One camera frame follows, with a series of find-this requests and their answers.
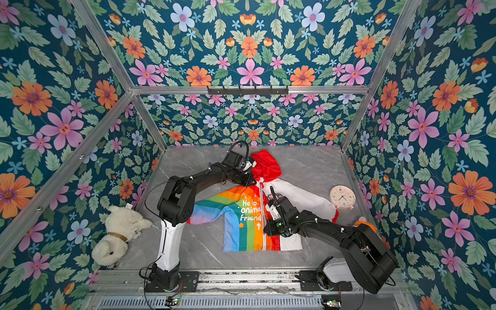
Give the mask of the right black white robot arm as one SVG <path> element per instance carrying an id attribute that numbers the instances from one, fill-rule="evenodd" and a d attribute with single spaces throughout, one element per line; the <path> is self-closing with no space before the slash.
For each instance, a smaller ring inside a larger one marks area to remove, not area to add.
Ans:
<path id="1" fill-rule="evenodd" d="M 384 285 L 396 285 L 392 274 L 399 267 L 398 261 L 369 225 L 342 226 L 310 211 L 298 211 L 287 197 L 277 194 L 272 187 L 270 190 L 269 206 L 275 208 L 279 217 L 267 221 L 263 230 L 266 235 L 313 238 L 342 253 L 343 262 L 333 262 L 334 257 L 330 256 L 316 268 L 315 276 L 299 276 L 300 280 L 317 283 L 324 291 L 354 280 L 372 294 Z"/>

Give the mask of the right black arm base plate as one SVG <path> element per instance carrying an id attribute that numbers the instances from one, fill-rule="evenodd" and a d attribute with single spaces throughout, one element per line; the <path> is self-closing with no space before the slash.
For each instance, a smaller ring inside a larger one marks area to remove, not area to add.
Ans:
<path id="1" fill-rule="evenodd" d="M 323 272 L 299 271 L 296 278 L 300 282 L 301 291 L 335 291 L 350 292 L 353 290 L 351 282 L 334 283 Z"/>

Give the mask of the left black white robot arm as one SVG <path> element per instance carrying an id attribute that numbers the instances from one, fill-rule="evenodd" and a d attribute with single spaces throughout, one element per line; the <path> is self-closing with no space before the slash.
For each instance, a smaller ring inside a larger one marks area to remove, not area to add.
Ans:
<path id="1" fill-rule="evenodd" d="M 244 187 L 255 185 L 253 167 L 249 144 L 239 141 L 231 145 L 223 161 L 209 164 L 207 169 L 190 176 L 172 176 L 165 182 L 157 202 L 161 220 L 160 248 L 157 259 L 145 269 L 146 293 L 172 292 L 180 288 L 180 243 L 183 228 L 192 217 L 196 195 L 226 181 Z"/>

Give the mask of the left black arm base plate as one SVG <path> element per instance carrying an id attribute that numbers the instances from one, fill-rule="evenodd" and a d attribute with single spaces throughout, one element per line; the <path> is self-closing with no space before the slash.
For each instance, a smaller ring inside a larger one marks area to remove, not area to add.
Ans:
<path id="1" fill-rule="evenodd" d="M 152 272 L 145 285 L 146 293 L 194 293 L 200 273 L 196 271 Z"/>

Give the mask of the rainbow white red-hooded kids jacket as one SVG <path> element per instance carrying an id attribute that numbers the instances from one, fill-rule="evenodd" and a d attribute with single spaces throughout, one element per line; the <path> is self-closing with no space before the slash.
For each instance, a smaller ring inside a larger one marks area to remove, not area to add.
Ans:
<path id="1" fill-rule="evenodd" d="M 285 196 L 300 212 L 307 210 L 319 218 L 337 221 L 339 212 L 326 198 L 315 195 L 281 179 L 282 170 L 266 150 L 251 155 L 256 162 L 253 176 L 256 184 L 237 186 L 195 203 L 188 224 L 211 223 L 224 219 L 223 251 L 299 251 L 300 235 L 267 236 L 264 225 L 275 217 L 275 208 L 268 206 L 270 188 Z"/>

